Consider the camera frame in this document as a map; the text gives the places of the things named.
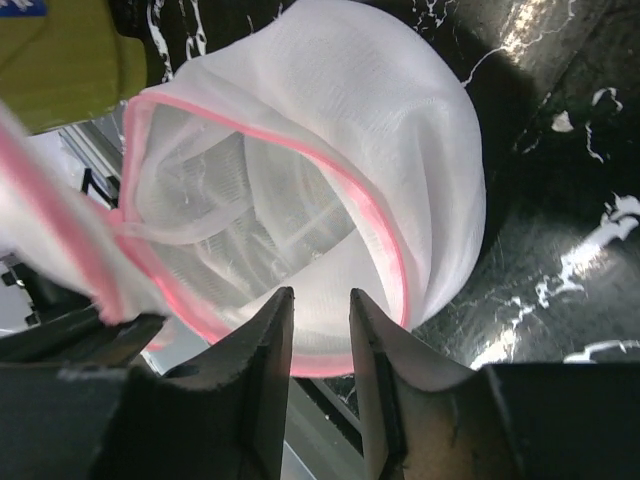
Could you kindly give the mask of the white pink-trimmed mesh laundry bag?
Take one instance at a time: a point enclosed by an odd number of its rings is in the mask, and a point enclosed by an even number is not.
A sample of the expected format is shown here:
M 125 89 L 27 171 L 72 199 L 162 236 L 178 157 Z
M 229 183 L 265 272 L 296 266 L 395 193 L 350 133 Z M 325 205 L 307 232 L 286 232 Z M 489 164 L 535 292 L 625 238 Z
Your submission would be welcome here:
M 1 112 L 2 234 L 108 324 L 175 315 L 213 343 L 291 287 L 292 374 L 339 376 L 353 369 L 352 289 L 411 329 L 477 261 L 473 104 L 431 46 L 376 7 L 295 2 L 141 91 L 124 130 L 107 210 Z

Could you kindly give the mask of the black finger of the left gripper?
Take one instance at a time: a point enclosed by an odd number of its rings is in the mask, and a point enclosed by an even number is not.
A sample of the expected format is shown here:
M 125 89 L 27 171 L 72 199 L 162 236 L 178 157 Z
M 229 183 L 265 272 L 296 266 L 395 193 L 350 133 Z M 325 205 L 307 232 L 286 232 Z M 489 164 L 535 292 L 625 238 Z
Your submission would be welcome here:
M 161 331 L 165 318 L 141 314 L 117 325 L 88 307 L 1 338 L 3 363 L 129 364 Z

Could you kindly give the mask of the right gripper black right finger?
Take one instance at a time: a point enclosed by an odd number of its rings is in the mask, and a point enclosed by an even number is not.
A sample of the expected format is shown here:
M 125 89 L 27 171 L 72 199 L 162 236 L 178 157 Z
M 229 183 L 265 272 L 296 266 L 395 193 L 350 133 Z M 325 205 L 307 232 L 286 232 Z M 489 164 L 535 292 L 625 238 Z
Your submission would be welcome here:
M 361 289 L 349 324 L 367 478 L 519 478 L 488 375 L 433 350 Z

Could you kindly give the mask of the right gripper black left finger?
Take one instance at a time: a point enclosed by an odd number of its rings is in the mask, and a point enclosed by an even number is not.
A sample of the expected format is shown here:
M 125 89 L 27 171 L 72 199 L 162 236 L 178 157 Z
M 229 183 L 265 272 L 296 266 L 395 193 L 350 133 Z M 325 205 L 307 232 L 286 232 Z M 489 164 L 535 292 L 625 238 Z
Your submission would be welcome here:
M 294 291 L 282 287 L 165 375 L 130 369 L 90 478 L 280 478 L 293 326 Z

